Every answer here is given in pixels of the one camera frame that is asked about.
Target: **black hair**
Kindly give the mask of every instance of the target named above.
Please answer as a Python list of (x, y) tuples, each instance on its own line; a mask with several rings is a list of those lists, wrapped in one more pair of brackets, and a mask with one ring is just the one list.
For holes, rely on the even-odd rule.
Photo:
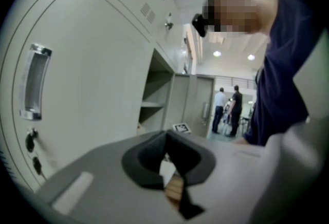
[(215, 7), (214, 0), (206, 0), (203, 4), (202, 14), (196, 14), (192, 20), (192, 25), (201, 37), (205, 37), (208, 26), (214, 26), (215, 32), (220, 32), (220, 26), (214, 23)]

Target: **vent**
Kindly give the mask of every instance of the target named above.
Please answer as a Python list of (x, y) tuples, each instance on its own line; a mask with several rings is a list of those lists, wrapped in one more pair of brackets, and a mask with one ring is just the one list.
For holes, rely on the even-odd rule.
[(141, 8), (141, 12), (142, 12), (142, 14), (144, 15), (144, 16), (147, 16), (147, 14), (149, 13), (149, 11), (150, 11), (150, 6), (149, 6), (149, 4), (148, 3), (145, 3), (144, 4), (144, 6)]
[(16, 178), (15, 173), (12, 171), (11, 167), (9, 166), (9, 163), (8, 163), (6, 157), (5, 157), (5, 154), (2, 151), (0, 151), (0, 159), (1, 159), (2, 163), (4, 164), (4, 167), (7, 170), (9, 176), (11, 178)]
[(148, 16), (148, 21), (152, 24), (155, 18), (155, 14), (153, 12), (153, 10), (151, 10), (151, 13)]

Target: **man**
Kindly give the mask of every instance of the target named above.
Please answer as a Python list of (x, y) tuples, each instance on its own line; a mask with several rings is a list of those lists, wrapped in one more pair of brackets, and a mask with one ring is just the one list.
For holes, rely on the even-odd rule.
[(234, 91), (235, 93), (233, 94), (232, 103), (228, 111), (228, 115), (231, 115), (232, 125), (232, 131), (229, 135), (227, 135), (229, 137), (235, 137), (242, 112), (242, 94), (239, 92), (239, 87), (237, 85), (234, 87)]
[(265, 145), (271, 135), (307, 118), (293, 77), (324, 29), (324, 4), (319, 0), (207, 0), (203, 14), (194, 19), (200, 35), (209, 28), (270, 37), (251, 127), (239, 143)]
[(225, 94), (224, 94), (224, 88), (220, 88), (220, 91), (216, 93), (215, 95), (215, 104), (216, 104), (216, 111), (215, 111), (215, 117), (214, 121), (212, 122), (212, 131), (215, 134), (219, 134), (218, 125), (221, 121), (224, 105), (225, 105)]

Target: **dark blue shirt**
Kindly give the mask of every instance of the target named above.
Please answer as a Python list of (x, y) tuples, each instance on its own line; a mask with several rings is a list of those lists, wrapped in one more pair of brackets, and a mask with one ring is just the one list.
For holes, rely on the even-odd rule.
[(279, 0), (259, 76), (251, 127), (244, 135), (250, 144), (265, 145), (271, 135), (283, 133), (307, 118), (293, 77), (312, 52), (322, 30), (311, 0)]

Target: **round light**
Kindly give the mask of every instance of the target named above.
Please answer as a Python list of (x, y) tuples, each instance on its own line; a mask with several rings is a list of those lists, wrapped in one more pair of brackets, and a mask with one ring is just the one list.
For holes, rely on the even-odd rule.
[(219, 56), (221, 56), (221, 55), (222, 55), (222, 54), (221, 54), (219, 51), (215, 51), (215, 52), (214, 52), (214, 56), (215, 56), (215, 57), (219, 57)]
[(254, 59), (255, 59), (255, 56), (254, 55), (249, 55), (248, 56), (248, 60), (253, 61)]

